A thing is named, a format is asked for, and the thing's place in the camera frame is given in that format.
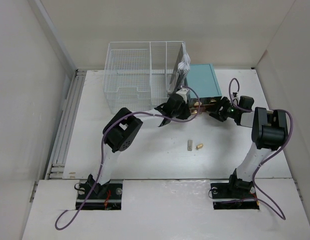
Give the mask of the grey white booklet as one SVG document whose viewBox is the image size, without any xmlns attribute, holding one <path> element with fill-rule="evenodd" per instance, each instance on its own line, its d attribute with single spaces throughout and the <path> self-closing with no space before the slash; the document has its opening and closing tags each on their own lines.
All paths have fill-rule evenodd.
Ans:
<svg viewBox="0 0 310 240">
<path fill-rule="evenodd" d="M 185 42 L 182 42 L 167 90 L 169 96 L 176 93 L 184 85 L 187 74 L 190 71 L 190 62 L 191 59 L 187 53 Z"/>
</svg>

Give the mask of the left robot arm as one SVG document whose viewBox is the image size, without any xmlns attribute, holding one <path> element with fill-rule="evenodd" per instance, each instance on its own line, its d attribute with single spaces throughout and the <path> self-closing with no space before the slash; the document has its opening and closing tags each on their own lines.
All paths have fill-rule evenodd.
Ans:
<svg viewBox="0 0 310 240">
<path fill-rule="evenodd" d="M 190 115 L 189 100 L 176 93 L 146 112 L 121 108 L 103 129 L 101 162 L 87 178 L 89 193 L 98 199 L 106 194 L 119 154 L 128 149 L 139 130 L 158 129 L 171 121 L 186 122 Z"/>
</svg>

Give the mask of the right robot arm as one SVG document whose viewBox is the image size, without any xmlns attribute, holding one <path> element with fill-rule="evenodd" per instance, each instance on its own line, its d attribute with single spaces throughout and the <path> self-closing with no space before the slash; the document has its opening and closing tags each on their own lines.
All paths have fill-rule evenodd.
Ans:
<svg viewBox="0 0 310 240">
<path fill-rule="evenodd" d="M 254 190 L 255 171 L 270 154 L 284 146 L 288 140 L 286 113 L 268 111 L 263 107 L 252 109 L 254 99 L 241 96 L 239 101 L 223 97 L 215 111 L 209 115 L 220 122 L 234 119 L 241 127 L 251 128 L 251 147 L 243 162 L 230 175 L 227 183 L 212 183 L 213 197 L 245 198 Z"/>
</svg>

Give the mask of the clear smoked drawer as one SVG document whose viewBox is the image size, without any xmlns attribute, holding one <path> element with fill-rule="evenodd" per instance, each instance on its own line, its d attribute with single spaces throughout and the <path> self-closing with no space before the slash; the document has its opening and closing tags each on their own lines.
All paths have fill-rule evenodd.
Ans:
<svg viewBox="0 0 310 240">
<path fill-rule="evenodd" d="M 206 106 L 190 106 L 189 110 L 191 115 L 200 115 L 206 112 Z"/>
</svg>

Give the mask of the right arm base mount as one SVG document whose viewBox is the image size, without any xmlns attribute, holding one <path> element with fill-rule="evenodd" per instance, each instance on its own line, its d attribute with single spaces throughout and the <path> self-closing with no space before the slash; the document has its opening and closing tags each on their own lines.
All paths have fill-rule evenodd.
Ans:
<svg viewBox="0 0 310 240">
<path fill-rule="evenodd" d="M 214 210 L 259 210 L 253 182 L 238 179 L 235 173 L 228 182 L 211 182 L 210 193 Z"/>
</svg>

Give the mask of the grey white eraser block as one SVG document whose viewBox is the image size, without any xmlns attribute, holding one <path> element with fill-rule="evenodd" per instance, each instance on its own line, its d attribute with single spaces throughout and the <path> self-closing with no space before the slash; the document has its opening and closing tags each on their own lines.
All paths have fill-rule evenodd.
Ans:
<svg viewBox="0 0 310 240">
<path fill-rule="evenodd" d="M 192 151 L 192 149 L 193 149 L 193 141 L 191 139 L 189 139 L 187 141 L 187 150 Z"/>
</svg>

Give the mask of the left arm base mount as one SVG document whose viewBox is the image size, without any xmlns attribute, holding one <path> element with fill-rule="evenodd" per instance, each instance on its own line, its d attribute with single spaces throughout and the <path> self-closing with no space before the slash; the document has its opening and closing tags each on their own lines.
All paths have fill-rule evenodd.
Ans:
<svg viewBox="0 0 310 240">
<path fill-rule="evenodd" d="M 76 183 L 74 189 L 77 191 L 76 210 L 91 190 L 95 183 L 90 175 L 85 182 Z M 117 211 L 122 206 L 123 181 L 110 180 L 104 185 L 96 184 L 95 188 L 88 196 L 81 210 L 101 210 L 101 211 Z"/>
</svg>

